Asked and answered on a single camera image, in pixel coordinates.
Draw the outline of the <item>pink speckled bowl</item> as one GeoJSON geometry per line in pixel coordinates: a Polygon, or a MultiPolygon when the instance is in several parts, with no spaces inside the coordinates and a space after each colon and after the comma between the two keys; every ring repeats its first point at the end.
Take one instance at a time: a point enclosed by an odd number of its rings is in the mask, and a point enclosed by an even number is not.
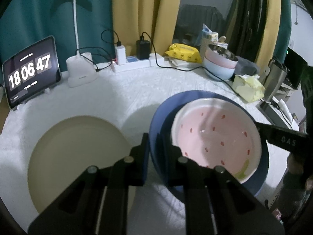
{"type": "Polygon", "coordinates": [[[232,175],[248,159],[245,183],[257,170],[261,139],[255,122],[239,107],[217,98],[200,98],[184,105],[171,127],[172,145],[199,166],[221,165],[232,175]]]}

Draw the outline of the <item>cardboard box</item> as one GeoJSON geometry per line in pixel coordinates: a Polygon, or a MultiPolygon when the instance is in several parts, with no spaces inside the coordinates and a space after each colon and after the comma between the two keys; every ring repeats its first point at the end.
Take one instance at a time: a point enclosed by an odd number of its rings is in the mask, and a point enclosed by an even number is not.
{"type": "Polygon", "coordinates": [[[8,114],[10,112],[10,107],[7,103],[6,96],[3,96],[0,103],[0,134],[2,133],[5,121],[8,117],[8,114]]]}

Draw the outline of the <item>white power strip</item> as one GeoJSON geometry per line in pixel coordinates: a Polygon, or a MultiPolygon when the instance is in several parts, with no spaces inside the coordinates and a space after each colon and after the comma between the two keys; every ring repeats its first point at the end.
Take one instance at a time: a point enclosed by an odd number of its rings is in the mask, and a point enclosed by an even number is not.
{"type": "Polygon", "coordinates": [[[128,56],[126,57],[126,63],[123,65],[113,63],[112,71],[120,73],[149,67],[157,67],[158,65],[164,65],[164,62],[165,58],[155,53],[150,53],[150,57],[147,60],[140,60],[136,56],[128,56]]]}

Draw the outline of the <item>yellow curtain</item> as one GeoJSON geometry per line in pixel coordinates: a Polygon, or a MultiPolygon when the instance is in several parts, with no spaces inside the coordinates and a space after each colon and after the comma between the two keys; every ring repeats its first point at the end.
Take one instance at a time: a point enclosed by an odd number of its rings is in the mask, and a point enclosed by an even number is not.
{"type": "Polygon", "coordinates": [[[147,32],[164,54],[172,44],[180,0],[112,0],[113,29],[126,48],[126,55],[136,54],[136,42],[147,32]]]}

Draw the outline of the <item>tablet showing clock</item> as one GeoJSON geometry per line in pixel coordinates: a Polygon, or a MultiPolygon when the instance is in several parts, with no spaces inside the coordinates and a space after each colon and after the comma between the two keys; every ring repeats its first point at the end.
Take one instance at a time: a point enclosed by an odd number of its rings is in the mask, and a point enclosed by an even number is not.
{"type": "Polygon", "coordinates": [[[2,65],[11,110],[62,81],[55,38],[48,36],[16,53],[2,65]]]}

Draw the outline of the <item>large blue bowl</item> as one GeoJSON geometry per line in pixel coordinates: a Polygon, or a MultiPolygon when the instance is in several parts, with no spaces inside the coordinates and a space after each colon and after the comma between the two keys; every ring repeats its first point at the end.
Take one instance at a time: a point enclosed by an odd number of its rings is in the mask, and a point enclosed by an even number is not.
{"type": "MultiPolygon", "coordinates": [[[[249,113],[240,104],[234,102],[233,100],[225,96],[209,91],[190,90],[180,92],[169,97],[167,100],[161,103],[161,105],[159,105],[150,124],[149,130],[150,154],[154,167],[158,175],[162,179],[163,184],[173,194],[173,196],[175,196],[182,203],[185,202],[183,196],[183,187],[181,186],[170,187],[168,185],[167,161],[165,160],[165,152],[162,149],[162,144],[160,142],[162,141],[162,138],[164,136],[170,135],[172,123],[174,121],[176,113],[187,103],[200,98],[217,98],[225,100],[241,108],[250,117],[251,120],[255,120],[252,117],[251,113],[249,113]]],[[[262,143],[262,155],[259,166],[256,172],[251,176],[251,178],[249,178],[248,181],[243,183],[243,186],[255,197],[260,194],[264,182],[267,178],[270,160],[266,140],[261,139],[261,143],[262,143]]]]}

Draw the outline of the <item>light blue bowl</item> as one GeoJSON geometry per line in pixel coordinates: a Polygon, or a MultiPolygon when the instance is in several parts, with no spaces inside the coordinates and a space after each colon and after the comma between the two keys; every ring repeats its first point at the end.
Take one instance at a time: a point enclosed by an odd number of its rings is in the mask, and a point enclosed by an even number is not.
{"type": "Polygon", "coordinates": [[[203,59],[203,67],[207,75],[216,81],[229,80],[235,72],[235,69],[219,66],[209,61],[207,58],[203,59]]]}

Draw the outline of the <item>pink steel-lined bowl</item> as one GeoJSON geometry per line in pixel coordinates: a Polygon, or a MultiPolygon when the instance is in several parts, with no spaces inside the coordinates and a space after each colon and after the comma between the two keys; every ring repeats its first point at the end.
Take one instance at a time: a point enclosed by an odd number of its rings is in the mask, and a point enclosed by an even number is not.
{"type": "Polygon", "coordinates": [[[209,61],[229,69],[234,69],[238,62],[237,56],[232,52],[213,44],[207,45],[205,57],[209,61]]]}

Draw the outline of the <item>grey folded cloth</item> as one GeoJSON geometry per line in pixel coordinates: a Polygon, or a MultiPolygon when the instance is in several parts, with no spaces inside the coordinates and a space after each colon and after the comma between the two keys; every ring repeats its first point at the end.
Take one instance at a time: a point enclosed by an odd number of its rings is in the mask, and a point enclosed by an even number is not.
{"type": "Polygon", "coordinates": [[[249,61],[245,58],[237,56],[238,62],[235,68],[235,75],[257,75],[260,72],[260,68],[256,63],[249,61]]]}

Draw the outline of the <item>beige plate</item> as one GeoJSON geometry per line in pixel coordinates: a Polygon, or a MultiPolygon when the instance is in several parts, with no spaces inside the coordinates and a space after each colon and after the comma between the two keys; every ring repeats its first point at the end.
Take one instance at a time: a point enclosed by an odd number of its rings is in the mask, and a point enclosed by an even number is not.
{"type": "Polygon", "coordinates": [[[87,167],[110,167],[130,153],[132,146],[106,120],[76,116],[54,125],[33,149],[28,167],[28,188],[41,213],[87,167]]]}

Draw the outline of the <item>white desk lamp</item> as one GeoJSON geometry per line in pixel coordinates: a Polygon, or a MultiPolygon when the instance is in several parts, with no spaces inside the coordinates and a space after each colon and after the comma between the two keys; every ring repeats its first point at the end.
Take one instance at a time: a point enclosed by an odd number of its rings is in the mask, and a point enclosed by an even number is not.
{"type": "Polygon", "coordinates": [[[97,73],[92,60],[92,55],[89,52],[85,55],[80,54],[81,49],[78,38],[76,0],[73,0],[73,21],[76,50],[75,55],[66,60],[68,71],[67,82],[71,88],[93,82],[97,79],[97,73]]]}

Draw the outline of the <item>cream yellow bowl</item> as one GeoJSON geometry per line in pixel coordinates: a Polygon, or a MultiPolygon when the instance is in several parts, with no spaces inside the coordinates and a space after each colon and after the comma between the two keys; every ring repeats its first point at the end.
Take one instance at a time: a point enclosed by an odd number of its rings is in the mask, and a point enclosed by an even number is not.
{"type": "Polygon", "coordinates": [[[242,180],[242,179],[244,179],[244,178],[246,177],[245,172],[246,172],[248,166],[249,166],[249,160],[247,159],[247,160],[244,162],[244,164],[243,164],[243,166],[242,166],[242,169],[241,169],[239,172],[237,172],[236,174],[234,174],[233,176],[234,176],[237,180],[242,180]]]}

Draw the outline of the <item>black smartphone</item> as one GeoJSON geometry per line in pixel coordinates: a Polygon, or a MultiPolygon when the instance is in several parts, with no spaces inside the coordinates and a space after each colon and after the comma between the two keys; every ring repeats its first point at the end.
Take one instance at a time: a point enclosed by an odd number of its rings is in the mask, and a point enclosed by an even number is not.
{"type": "Polygon", "coordinates": [[[271,124],[278,125],[279,122],[281,122],[278,113],[268,103],[261,102],[259,110],[271,122],[271,124]]]}

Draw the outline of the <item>black charger adapter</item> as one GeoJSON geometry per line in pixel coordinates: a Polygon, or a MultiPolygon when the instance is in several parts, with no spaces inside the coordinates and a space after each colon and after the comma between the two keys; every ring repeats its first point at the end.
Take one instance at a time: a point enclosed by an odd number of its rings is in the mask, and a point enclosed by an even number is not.
{"type": "Polygon", "coordinates": [[[136,57],[139,60],[147,60],[150,57],[150,42],[141,35],[136,42],[136,57]]]}

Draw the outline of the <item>teal curtain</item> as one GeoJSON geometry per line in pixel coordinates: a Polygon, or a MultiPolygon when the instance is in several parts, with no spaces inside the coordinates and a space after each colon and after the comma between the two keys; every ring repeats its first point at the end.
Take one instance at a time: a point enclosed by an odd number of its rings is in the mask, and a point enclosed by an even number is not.
{"type": "MultiPolygon", "coordinates": [[[[112,0],[76,0],[79,45],[97,62],[115,57],[112,0]]],[[[60,69],[76,50],[73,0],[11,0],[1,16],[1,62],[53,36],[60,69]]]]}

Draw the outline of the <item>white charger plug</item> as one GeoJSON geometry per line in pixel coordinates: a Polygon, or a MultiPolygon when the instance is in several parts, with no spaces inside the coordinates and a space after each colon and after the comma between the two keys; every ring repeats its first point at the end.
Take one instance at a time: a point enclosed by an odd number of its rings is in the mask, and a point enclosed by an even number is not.
{"type": "Polygon", "coordinates": [[[124,45],[115,46],[116,63],[124,65],[126,63],[126,48],[124,45]]]}

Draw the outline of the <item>yellow wet wipes pack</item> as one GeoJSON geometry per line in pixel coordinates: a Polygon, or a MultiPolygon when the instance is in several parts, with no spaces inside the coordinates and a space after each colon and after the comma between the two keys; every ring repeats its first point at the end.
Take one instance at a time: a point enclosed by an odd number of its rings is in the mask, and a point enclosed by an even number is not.
{"type": "Polygon", "coordinates": [[[182,61],[188,61],[192,63],[202,63],[202,58],[200,56],[199,51],[191,46],[174,43],[169,49],[165,52],[165,54],[169,57],[179,59],[182,61]]]}

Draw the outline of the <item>yellow tissue pack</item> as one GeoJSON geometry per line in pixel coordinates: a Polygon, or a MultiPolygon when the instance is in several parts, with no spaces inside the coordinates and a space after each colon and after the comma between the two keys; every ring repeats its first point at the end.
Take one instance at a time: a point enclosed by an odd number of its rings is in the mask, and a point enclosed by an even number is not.
{"type": "Polygon", "coordinates": [[[232,88],[248,103],[258,101],[265,96],[265,88],[259,81],[259,75],[235,75],[232,88]]]}

